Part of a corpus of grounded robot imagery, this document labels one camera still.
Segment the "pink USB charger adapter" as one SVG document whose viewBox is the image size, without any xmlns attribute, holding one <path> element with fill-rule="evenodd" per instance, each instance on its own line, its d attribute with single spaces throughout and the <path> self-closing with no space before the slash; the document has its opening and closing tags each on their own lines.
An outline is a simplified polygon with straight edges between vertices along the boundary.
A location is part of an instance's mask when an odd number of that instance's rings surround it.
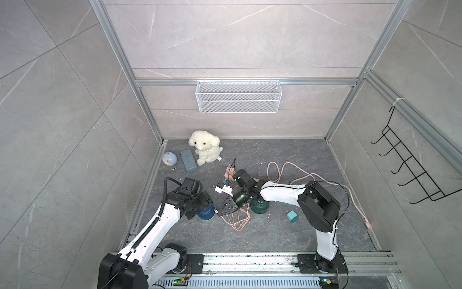
<svg viewBox="0 0 462 289">
<path fill-rule="evenodd" d="M 231 165 L 227 166 L 226 173 L 225 173 L 226 178 L 228 177 L 232 178 L 234 174 L 235 174 L 235 169 Z"/>
</svg>

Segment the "teal USB charger adapter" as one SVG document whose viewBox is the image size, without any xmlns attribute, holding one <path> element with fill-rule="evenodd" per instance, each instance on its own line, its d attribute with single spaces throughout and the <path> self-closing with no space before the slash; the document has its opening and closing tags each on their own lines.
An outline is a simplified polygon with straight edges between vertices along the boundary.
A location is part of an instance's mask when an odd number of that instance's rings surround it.
<svg viewBox="0 0 462 289">
<path fill-rule="evenodd" d="M 299 215 L 295 211 L 290 211 L 286 216 L 291 223 L 294 223 L 299 219 Z"/>
</svg>

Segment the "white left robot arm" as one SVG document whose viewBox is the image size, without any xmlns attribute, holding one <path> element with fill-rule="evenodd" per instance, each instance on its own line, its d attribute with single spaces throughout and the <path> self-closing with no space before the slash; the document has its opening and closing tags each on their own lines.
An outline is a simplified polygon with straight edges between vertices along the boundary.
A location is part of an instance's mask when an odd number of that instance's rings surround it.
<svg viewBox="0 0 462 289">
<path fill-rule="evenodd" d="M 193 265 L 186 248 L 169 243 L 155 253 L 162 239 L 181 217 L 192 219 L 213 204 L 200 181 L 182 183 L 167 177 L 161 205 L 140 233 L 117 254 L 107 254 L 100 263 L 97 288 L 148 289 L 168 272 L 192 277 Z"/>
</svg>

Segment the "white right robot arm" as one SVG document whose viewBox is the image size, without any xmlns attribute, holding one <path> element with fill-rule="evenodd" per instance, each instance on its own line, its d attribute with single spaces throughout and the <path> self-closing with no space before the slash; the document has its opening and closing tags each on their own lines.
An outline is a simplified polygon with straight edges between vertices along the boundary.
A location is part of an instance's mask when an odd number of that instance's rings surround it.
<svg viewBox="0 0 462 289">
<path fill-rule="evenodd" d="M 250 201 L 281 202 L 300 207 L 316 230 L 317 248 L 314 254 L 297 255 L 295 266 L 301 273 L 348 273 L 337 244 L 340 203 L 321 185 L 323 180 L 302 185 L 279 184 L 255 180 L 244 169 L 236 171 L 233 180 L 240 190 L 225 199 L 216 211 L 218 216 L 233 214 Z"/>
</svg>

